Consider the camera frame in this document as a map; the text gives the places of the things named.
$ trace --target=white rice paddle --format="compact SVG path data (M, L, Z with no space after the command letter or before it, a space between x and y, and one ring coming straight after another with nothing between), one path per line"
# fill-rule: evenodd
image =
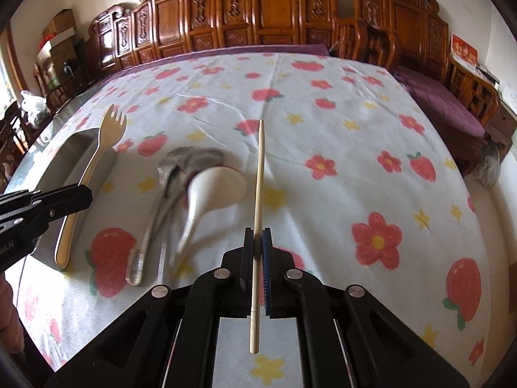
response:
M244 176L228 167L211 167L198 173L190 182L189 215L178 243L176 253L169 261L169 276L174 278L187 256L192 235L209 211L219 210L239 203L246 195L247 184Z

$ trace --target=utensil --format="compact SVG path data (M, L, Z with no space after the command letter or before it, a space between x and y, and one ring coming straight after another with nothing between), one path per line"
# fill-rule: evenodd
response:
M264 155L265 135L264 120L258 123L258 167L257 167L257 192L255 194L255 224L253 226L253 273L251 280L251 315L250 315L250 353L259 352L259 331L260 331L260 261L262 259L262 207L264 195L262 192L262 181L264 180Z
M115 109L114 106L111 105L104 115L100 125L97 150L95 150L94 155L90 159L90 162L79 181L79 185L88 186L102 154L122 140L126 131L126 125L126 115L123 115L122 112L118 115L118 109ZM63 225L61 226L58 243L56 244L56 250L54 253L54 260L60 268L65 268L68 265L73 231L76 228L77 217L77 213L66 216L63 221Z
M159 230L162 221L165 219L170 230L172 225L172 212L176 204L182 199L187 192L187 182L191 174L203 171L210 167L220 166L224 162L224 153L218 149L195 149L187 156L184 156L178 162L178 174L174 181L169 185L170 196L164 201L164 205L160 208L158 213L156 233ZM170 232L167 232L165 239L162 241L160 249L160 261L158 264L158 284L167 285L168 282L168 267L169 267L169 250L170 246Z
M129 252L128 266L126 269L126 282L131 286L138 286L142 282L142 273L144 269L145 255L147 248L151 242L151 235L155 225L156 217L160 206L164 201L164 195L167 189L167 183L172 171L177 167L178 161L185 155L189 154L191 147L177 147L167 153L160 163L158 163L158 189L154 196L151 207L151 216L147 220L147 225L138 240L138 243Z
M229 207L240 202L246 195L246 180L229 167L211 167L197 174L190 182L189 213L178 249L171 258L169 273L175 276L185 259L192 235L201 217L212 210Z

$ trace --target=tablecloth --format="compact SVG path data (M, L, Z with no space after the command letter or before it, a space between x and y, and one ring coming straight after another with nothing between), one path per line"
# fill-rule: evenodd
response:
M155 283L160 237L140 287L126 285L125 270L168 151L220 148L249 186L239 205L202 219L171 286L191 284L242 245L253 225L263 118L264 226L273 244L326 285L366 287L476 385L490 321L477 216L438 133L385 69L274 53L170 62L106 84L46 156L72 133L99 126L112 103L128 127L69 266L58 272L29 257L21 277L21 319L54 369ZM185 212L185 205L176 211L174 241ZM222 320L214 387L302 385L295 322L263 318L261 325L261 352L251 355L247 321Z

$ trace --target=wooden chopstick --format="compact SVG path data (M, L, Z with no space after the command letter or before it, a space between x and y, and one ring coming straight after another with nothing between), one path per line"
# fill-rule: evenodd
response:
M251 281L251 316L250 316L250 353L259 352L260 329L260 262L262 260L262 181L264 180L265 137L264 121L261 119L258 126L258 168L257 193L255 194L255 224L253 226L253 275Z

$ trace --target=wooden fork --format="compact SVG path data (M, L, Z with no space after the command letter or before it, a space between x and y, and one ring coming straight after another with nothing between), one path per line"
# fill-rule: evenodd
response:
M102 124L99 129L99 138L97 144L97 150L95 150L94 155L90 159L86 170L79 182L79 185L86 185L90 183L91 177L94 173L95 167L99 162L102 154L117 144L120 140L122 140L122 136L126 131L127 118L126 115L123 115L122 112L118 115L118 109L113 109L114 106L111 105L104 118L102 120ZM61 231L59 232L58 244L56 245L56 250L54 254L54 260L56 264L65 268L68 265L68 260L70 258L70 249L72 245L72 237L73 231L76 227L78 213L74 213L73 215L66 216L63 221L63 225L61 226Z

